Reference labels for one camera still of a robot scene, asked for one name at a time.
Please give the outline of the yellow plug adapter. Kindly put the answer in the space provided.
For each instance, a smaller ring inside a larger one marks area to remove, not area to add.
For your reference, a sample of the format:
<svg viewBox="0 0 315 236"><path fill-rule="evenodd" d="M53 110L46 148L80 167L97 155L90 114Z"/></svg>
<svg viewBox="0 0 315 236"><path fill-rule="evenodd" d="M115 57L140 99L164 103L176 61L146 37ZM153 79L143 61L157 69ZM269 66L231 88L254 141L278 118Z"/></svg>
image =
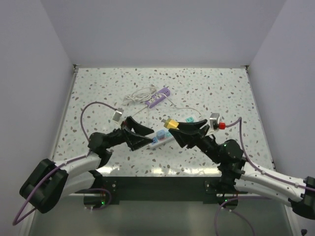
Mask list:
<svg viewBox="0 0 315 236"><path fill-rule="evenodd" d="M177 129L179 126L179 123L171 118L162 119L161 122L166 129Z"/></svg>

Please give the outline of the light blue plug adapter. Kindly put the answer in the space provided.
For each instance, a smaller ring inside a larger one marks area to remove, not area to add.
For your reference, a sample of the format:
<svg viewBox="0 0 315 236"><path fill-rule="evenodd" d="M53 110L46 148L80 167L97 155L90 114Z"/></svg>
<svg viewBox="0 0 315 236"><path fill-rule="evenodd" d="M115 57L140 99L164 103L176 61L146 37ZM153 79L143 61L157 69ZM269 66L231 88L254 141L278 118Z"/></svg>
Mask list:
<svg viewBox="0 0 315 236"><path fill-rule="evenodd" d="M165 138L165 130L159 130L157 133L156 133L156 137L158 140L162 140Z"/></svg>

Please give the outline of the white multicolour power strip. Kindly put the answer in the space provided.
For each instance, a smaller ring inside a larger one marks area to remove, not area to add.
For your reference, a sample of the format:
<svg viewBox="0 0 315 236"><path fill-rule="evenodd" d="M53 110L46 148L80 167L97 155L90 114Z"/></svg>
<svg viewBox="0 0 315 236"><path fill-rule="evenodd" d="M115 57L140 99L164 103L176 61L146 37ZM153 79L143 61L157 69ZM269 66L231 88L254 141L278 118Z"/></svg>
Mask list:
<svg viewBox="0 0 315 236"><path fill-rule="evenodd" d="M188 116L188 117L194 117L194 122L196 121L199 121L200 118L195 116L195 115L191 115L191 116ZM188 117L185 117L185 118L180 118L178 120L178 122L186 122L185 119L188 118ZM156 133L159 131L159 130L165 130L165 138L162 139L162 140L158 140L157 137L156 137ZM158 148L159 146L161 145L164 145L168 142L171 142L173 140L175 140L175 138L171 135L171 133L168 131L168 129L166 129L165 127L163 127L163 125L158 128L155 133L149 135L150 138L153 139L153 142L151 144L148 144L148 148L149 149L155 149L155 148Z"/></svg>

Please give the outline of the teal plug adapter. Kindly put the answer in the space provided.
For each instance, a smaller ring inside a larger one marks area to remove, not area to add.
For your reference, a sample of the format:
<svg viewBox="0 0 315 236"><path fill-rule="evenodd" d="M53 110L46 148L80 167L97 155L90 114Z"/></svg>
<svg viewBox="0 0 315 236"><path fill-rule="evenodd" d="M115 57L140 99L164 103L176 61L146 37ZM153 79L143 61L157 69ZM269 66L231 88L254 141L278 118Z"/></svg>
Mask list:
<svg viewBox="0 0 315 236"><path fill-rule="evenodd" d="M194 122L194 117L188 117L185 119L186 122L190 123L190 122Z"/></svg>

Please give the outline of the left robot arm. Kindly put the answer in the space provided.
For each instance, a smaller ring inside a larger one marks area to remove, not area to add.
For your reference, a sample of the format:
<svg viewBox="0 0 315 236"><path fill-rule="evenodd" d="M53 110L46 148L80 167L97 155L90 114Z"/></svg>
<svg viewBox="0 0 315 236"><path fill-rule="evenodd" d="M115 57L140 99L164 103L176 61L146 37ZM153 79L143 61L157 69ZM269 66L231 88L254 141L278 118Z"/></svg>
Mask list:
<svg viewBox="0 0 315 236"><path fill-rule="evenodd" d="M126 144L131 151L153 142L154 130L127 117L121 127L110 133L94 132L88 137L88 153L82 156L52 161L43 159L24 182L19 194L41 213L52 210L59 200L80 190L98 192L102 175L98 168L105 166L111 156L110 148Z"/></svg>

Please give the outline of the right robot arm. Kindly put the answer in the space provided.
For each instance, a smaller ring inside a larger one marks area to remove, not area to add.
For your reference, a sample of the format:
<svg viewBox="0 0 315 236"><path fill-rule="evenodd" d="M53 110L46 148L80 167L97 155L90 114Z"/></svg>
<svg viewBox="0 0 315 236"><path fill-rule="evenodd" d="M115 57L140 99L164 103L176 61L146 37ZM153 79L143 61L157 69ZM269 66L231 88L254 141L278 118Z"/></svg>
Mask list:
<svg viewBox="0 0 315 236"><path fill-rule="evenodd" d="M223 122L206 120L180 122L170 133L180 147L198 147L202 153L218 165L221 177L215 183L217 193L248 192L279 200L292 208L297 215L313 220L315 218L315 179L295 178L283 175L252 162L245 152L243 142L234 139L218 144L214 135L208 135L210 128L225 129Z"/></svg>

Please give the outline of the purple power strip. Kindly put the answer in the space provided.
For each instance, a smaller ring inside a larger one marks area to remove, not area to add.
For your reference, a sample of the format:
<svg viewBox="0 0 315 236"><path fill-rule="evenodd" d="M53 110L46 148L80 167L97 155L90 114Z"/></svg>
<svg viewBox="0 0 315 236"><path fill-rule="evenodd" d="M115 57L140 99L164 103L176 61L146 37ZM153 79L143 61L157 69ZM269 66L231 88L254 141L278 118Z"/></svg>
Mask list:
<svg viewBox="0 0 315 236"><path fill-rule="evenodd" d="M156 92L149 100L145 101L145 104L148 106L149 109L151 109L169 96L170 90L167 87L164 87Z"/></svg>

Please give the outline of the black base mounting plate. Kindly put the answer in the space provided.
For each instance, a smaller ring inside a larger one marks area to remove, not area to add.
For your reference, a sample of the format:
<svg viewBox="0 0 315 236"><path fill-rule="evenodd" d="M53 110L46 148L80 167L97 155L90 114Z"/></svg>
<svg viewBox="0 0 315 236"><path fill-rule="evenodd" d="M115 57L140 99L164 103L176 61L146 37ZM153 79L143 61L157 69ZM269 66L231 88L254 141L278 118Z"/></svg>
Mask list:
<svg viewBox="0 0 315 236"><path fill-rule="evenodd" d="M101 187L121 201L218 203L219 177L103 177Z"/></svg>

